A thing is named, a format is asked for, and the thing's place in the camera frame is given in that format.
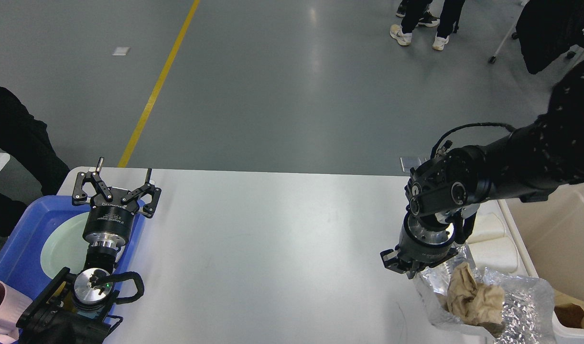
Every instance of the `brown paper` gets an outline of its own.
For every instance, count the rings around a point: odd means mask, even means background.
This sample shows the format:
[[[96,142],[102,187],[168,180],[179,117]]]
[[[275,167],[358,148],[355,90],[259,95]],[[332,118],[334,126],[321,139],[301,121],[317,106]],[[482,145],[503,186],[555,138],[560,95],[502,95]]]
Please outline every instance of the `brown paper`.
[[[500,324],[504,290],[497,285],[477,283],[468,263],[454,269],[447,288],[447,309],[465,324]]]
[[[555,312],[560,323],[566,327],[584,329],[584,301],[555,289],[553,292],[556,303]]]

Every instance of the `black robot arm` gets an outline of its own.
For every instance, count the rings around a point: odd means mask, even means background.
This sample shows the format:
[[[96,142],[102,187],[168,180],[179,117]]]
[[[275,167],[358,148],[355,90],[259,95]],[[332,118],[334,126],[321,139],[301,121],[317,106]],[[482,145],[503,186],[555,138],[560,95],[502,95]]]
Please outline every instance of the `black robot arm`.
[[[472,234],[480,203],[545,201],[568,183],[584,183],[584,61],[533,124],[486,146],[441,150],[411,170],[400,241],[381,253],[384,266],[412,278],[456,255],[452,244]]]

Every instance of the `yellow floor line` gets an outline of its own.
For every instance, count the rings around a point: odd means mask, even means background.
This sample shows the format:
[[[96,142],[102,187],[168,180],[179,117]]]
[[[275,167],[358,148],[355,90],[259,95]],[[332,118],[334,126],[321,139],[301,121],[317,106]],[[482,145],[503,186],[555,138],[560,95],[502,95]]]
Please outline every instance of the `yellow floor line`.
[[[124,150],[124,153],[122,153],[122,157],[118,162],[118,167],[126,167],[126,165],[128,165],[129,163],[130,156],[133,154],[133,151],[135,150],[135,146],[137,145],[137,141],[139,141],[139,137],[141,136],[143,127],[145,127],[146,122],[148,122],[148,117],[150,117],[150,113],[152,112],[154,103],[156,103],[158,94],[161,92],[161,88],[165,83],[165,80],[167,79],[167,75],[169,74],[171,65],[175,60],[181,42],[184,40],[185,32],[187,31],[188,26],[192,21],[192,17],[194,16],[194,12],[196,12],[196,8],[198,7],[199,2],[200,0],[194,0],[194,3],[192,4],[190,11],[188,12],[187,17],[185,18],[184,24],[179,30],[178,37],[177,39],[175,39],[175,43],[173,44],[173,48],[171,48],[171,52],[169,53],[169,57],[165,62],[165,66],[162,68],[160,76],[158,76],[158,80],[156,81],[156,85],[154,85],[154,89],[152,90],[150,99],[148,99],[148,104],[145,105],[143,113],[141,113],[141,117],[139,117],[139,122],[137,122],[135,130],[133,131],[133,134],[130,136],[128,144],[126,144],[126,149]]]

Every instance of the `silver foil bag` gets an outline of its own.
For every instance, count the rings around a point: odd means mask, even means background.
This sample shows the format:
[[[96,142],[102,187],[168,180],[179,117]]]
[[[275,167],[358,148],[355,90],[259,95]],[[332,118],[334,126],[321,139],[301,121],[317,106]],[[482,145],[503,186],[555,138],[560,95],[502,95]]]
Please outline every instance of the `silver foil bag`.
[[[467,245],[449,261],[427,268],[413,279],[429,322],[439,329],[485,337],[495,344],[556,344],[552,328],[553,289],[544,279],[508,276],[485,268],[478,270]],[[467,261],[475,280],[504,289],[504,331],[494,338],[485,328],[467,325],[443,306],[454,268]]]

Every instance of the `black pants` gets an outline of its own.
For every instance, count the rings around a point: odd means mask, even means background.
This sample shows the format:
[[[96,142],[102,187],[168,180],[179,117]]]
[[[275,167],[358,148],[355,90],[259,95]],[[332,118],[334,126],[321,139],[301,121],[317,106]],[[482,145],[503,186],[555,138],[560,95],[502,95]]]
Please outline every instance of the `black pants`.
[[[462,13],[462,6],[465,0],[445,0],[443,4],[443,11],[441,12],[441,23],[436,29],[436,35],[439,37],[447,37],[454,32],[454,22],[460,18]],[[400,24],[403,33],[412,32],[417,26],[419,19],[422,17],[424,9],[432,0],[409,0],[405,18]]]
[[[0,148],[19,161],[41,184],[41,193],[56,194],[69,167],[61,161],[50,144],[46,124],[36,120],[21,101],[8,89],[0,86]],[[13,222],[11,228],[1,228],[8,233],[14,228],[21,202],[0,194],[0,226]],[[1,216],[15,218],[4,220]]]

